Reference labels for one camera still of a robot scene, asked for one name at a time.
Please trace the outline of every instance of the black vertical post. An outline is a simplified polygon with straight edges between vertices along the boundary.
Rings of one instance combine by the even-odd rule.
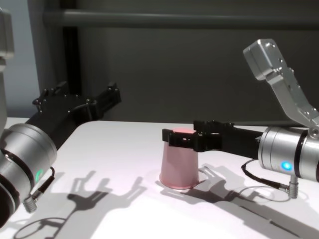
[[[76,9],[77,0],[60,0],[62,9]],[[66,60],[67,81],[71,94],[82,94],[81,64],[77,27],[63,27],[63,42]]]

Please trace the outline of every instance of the blue led light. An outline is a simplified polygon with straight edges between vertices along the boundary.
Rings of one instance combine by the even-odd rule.
[[[293,169],[293,165],[290,162],[282,162],[281,167],[286,171],[291,171]]]

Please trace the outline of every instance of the dark gray backdrop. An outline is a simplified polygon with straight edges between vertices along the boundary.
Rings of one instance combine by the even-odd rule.
[[[298,15],[319,13],[311,1],[80,0],[79,8],[112,12]],[[242,51],[274,39],[311,104],[319,107],[317,31],[81,28],[83,87],[98,94],[118,83],[123,102],[108,120],[192,122],[286,120],[266,82],[252,76]]]

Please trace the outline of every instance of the table surface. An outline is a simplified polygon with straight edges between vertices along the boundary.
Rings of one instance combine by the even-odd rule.
[[[25,121],[11,118],[6,127]],[[78,127],[58,151],[56,180],[38,210],[28,214],[20,206],[0,238],[319,238],[319,184],[301,179],[299,197],[289,200],[244,175],[240,167],[248,158],[200,153],[207,180],[184,191],[163,186],[161,130],[175,127],[192,125],[95,121]],[[247,168],[289,182],[257,161]]]

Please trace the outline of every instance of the pink cup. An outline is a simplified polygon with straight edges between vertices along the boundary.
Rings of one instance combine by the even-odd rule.
[[[173,129],[174,132],[190,133],[195,131],[186,128]],[[169,188],[189,189],[199,183],[198,153],[191,148],[172,147],[164,142],[161,183]]]

